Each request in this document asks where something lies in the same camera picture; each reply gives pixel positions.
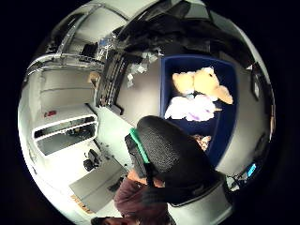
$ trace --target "person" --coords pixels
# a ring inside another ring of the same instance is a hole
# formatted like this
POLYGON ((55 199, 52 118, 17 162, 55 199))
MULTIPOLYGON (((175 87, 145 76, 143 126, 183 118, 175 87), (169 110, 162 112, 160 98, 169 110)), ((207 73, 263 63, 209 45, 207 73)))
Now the person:
MULTIPOLYGON (((157 188, 163 182, 154 178, 157 188)), ((92 225, 168 225, 172 219, 165 202, 145 205, 142 203, 143 193, 147 189, 145 178, 139 178, 134 170, 130 170, 116 191, 114 206, 122 217, 95 217, 92 225)))

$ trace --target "person's hand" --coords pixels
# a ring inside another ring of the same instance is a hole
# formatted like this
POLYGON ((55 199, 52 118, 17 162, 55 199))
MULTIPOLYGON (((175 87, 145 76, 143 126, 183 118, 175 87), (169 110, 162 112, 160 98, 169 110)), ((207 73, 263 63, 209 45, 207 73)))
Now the person's hand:
MULTIPOLYGON (((138 174, 135 172, 135 170, 133 170, 133 169, 128 172, 127 178, 129 180, 137 181, 141 184, 147 185, 146 178, 140 178, 138 176, 138 174)), ((163 186, 163 182, 156 178, 153 178, 153 182, 154 182, 154 185, 158 188, 161 188, 163 186)))
POLYGON ((192 198, 191 190, 174 187, 148 187, 142 194, 144 204, 152 203, 183 203, 192 198))

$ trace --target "blue box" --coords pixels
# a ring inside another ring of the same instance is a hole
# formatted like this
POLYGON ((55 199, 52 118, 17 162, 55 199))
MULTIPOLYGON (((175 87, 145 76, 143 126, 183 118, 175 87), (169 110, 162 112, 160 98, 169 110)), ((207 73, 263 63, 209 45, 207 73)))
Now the blue box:
POLYGON ((215 117, 202 122, 187 121, 186 119, 168 121, 176 124, 190 135, 200 134, 212 136, 208 149, 205 151, 211 163, 216 167, 227 149, 231 140, 236 120, 238 106, 237 81, 233 64, 205 55, 172 55, 161 58, 161 84, 160 84, 160 117, 170 104, 170 100, 178 96, 173 85, 172 75, 180 72, 196 71, 201 68, 213 67, 220 85, 224 85, 233 97, 233 105, 218 100, 215 102, 221 112, 215 112, 215 117))

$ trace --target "stuffed toy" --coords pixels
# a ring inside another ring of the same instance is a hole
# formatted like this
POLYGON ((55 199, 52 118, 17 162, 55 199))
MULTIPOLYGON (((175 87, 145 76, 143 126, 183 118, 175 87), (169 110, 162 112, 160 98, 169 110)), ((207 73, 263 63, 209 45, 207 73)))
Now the stuffed toy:
POLYGON ((207 121, 214 118, 214 112, 220 111, 210 97, 197 95, 195 98, 173 97, 165 112, 165 119, 183 119, 188 121, 207 121))
POLYGON ((194 93, 194 74, 195 72, 174 73, 172 75, 173 83, 176 89, 184 96, 194 93))
POLYGON ((192 137, 196 140, 198 145, 201 147, 203 151, 206 151, 208 148, 208 144, 211 141, 212 137, 211 136, 202 136, 199 134, 194 134, 192 137))
POLYGON ((215 71, 211 67, 203 67, 196 72, 174 73, 172 80, 176 89, 184 96, 197 91, 209 96, 213 101, 219 98, 227 104, 233 104, 233 97, 225 86, 219 85, 215 71))
POLYGON ((209 97, 219 98, 227 104, 233 104, 233 97, 227 87, 219 85, 218 78, 211 67, 204 67, 194 74, 194 89, 209 97))

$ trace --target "desk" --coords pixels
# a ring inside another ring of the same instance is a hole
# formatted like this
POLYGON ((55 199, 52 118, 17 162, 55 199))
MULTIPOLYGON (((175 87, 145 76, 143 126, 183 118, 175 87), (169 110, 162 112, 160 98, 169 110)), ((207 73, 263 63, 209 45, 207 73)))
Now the desk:
POLYGON ((116 100, 116 104, 124 109, 120 116, 132 126, 136 126, 146 115, 159 115, 160 58, 152 64, 148 62, 148 59, 142 60, 142 63, 147 63, 148 69, 144 73, 134 74, 133 86, 129 88, 127 75, 131 64, 128 65, 116 100))

